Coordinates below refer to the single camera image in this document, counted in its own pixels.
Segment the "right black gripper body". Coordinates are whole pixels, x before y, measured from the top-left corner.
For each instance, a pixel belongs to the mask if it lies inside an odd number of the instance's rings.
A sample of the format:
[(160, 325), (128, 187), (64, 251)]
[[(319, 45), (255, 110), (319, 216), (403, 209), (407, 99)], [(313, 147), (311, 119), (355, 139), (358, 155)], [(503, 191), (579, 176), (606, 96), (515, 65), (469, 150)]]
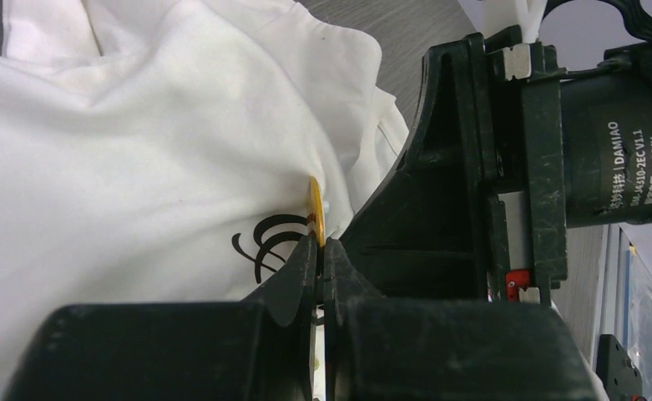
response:
[(569, 229), (652, 223), (652, 43), (585, 71), (519, 27), (469, 38), (478, 115), (469, 141), (476, 294), (548, 303)]

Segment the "white floral t-shirt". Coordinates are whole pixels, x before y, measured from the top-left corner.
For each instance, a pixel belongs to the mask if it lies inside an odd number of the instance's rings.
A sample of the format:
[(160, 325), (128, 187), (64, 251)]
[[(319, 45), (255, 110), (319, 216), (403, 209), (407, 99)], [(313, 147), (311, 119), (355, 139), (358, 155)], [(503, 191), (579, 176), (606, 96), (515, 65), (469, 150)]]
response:
[(239, 299), (231, 244), (303, 216), (339, 236), (409, 133), (370, 35), (294, 1), (6, 1), (0, 398), (71, 303)]

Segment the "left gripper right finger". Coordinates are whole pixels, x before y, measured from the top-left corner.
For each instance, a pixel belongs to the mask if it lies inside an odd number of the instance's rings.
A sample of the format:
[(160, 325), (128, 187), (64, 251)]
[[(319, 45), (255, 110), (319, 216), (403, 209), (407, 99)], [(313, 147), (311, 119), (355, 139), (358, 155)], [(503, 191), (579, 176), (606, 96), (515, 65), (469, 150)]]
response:
[(323, 249), (330, 400), (596, 400), (564, 320), (533, 303), (384, 297)]

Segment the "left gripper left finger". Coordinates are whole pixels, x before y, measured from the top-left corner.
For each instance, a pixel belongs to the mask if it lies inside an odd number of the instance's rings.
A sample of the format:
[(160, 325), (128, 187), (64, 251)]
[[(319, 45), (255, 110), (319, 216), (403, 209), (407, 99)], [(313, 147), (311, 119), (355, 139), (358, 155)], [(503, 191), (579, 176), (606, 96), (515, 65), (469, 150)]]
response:
[(310, 400), (319, 246), (239, 302), (77, 304), (38, 328), (6, 400)]

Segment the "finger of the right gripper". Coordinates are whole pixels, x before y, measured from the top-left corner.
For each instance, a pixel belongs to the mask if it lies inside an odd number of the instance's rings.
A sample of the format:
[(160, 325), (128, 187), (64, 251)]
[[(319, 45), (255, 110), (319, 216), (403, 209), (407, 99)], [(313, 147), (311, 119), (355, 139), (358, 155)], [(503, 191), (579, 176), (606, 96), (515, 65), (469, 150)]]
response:
[(491, 250), (493, 125), (484, 38), (428, 49), (416, 122), (341, 242), (389, 297), (484, 299)]

